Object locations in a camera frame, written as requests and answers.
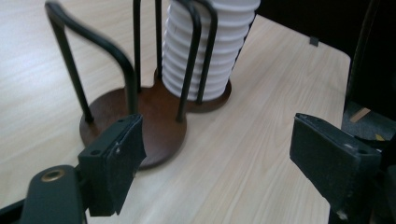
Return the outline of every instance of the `round wooden base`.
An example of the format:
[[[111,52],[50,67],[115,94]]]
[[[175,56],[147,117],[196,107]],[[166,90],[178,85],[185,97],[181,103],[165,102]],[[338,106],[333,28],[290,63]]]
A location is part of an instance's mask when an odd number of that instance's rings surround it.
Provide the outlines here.
[[[224,105],[231,94],[231,83],[220,98],[197,105],[189,102],[187,111],[208,112]],[[147,157],[140,169],[148,169],[168,161],[180,149],[187,131],[187,121],[176,121],[179,98],[168,91],[160,79],[151,88],[142,88],[138,94],[138,113],[143,116],[143,142]],[[79,132],[85,146],[112,123],[128,115],[124,89],[118,89],[96,99],[90,109],[94,121],[88,123],[82,116]]]

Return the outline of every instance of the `wooden table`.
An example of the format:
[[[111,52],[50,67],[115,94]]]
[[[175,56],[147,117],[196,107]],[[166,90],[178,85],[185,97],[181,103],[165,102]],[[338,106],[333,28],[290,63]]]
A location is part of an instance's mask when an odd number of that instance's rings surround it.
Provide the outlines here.
[[[61,1],[132,58],[132,1]],[[168,5],[164,1],[163,15]],[[25,197],[30,178],[77,164],[77,96],[40,4],[0,12],[0,207]],[[153,1],[142,2],[143,84],[155,70]],[[70,35],[89,101],[123,85],[117,66]],[[119,217],[90,223],[327,223],[329,205],[289,157],[295,113],[340,127],[349,58],[265,18],[253,23],[231,76],[228,103],[188,114],[180,152],[139,172]]]

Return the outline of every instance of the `white plastic cup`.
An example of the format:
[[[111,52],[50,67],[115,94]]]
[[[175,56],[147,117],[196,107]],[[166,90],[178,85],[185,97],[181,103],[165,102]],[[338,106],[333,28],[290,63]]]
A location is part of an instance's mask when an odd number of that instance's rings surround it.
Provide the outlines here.
[[[225,90],[235,59],[244,44],[249,25],[254,20],[254,10],[260,0],[211,0],[218,12],[218,30],[213,48],[204,101],[220,97]],[[194,3],[201,17],[202,32],[198,53],[192,71],[188,100],[196,100],[205,59],[210,16],[204,7]],[[171,1],[163,43],[163,84],[180,97],[190,54],[192,21],[191,15],[181,4]]]

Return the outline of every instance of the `dark background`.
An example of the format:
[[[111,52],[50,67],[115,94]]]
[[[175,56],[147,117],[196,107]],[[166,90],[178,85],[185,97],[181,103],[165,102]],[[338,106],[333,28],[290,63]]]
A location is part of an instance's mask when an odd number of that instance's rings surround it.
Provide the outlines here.
[[[257,13],[349,55],[346,104],[396,120],[396,0],[263,0]]]

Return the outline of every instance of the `cup stack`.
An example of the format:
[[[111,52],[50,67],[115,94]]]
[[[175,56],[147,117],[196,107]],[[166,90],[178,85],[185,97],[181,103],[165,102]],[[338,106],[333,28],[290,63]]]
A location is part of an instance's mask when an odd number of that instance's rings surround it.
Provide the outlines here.
[[[225,90],[239,50],[244,45],[254,10],[260,0],[210,0],[218,12],[219,23],[204,91],[204,101],[220,97]],[[194,101],[198,95],[204,64],[210,15],[202,5],[194,6],[200,14],[202,33],[188,95]],[[180,97],[189,58],[192,35],[191,15],[179,2],[172,1],[168,8],[163,43],[163,84]]]

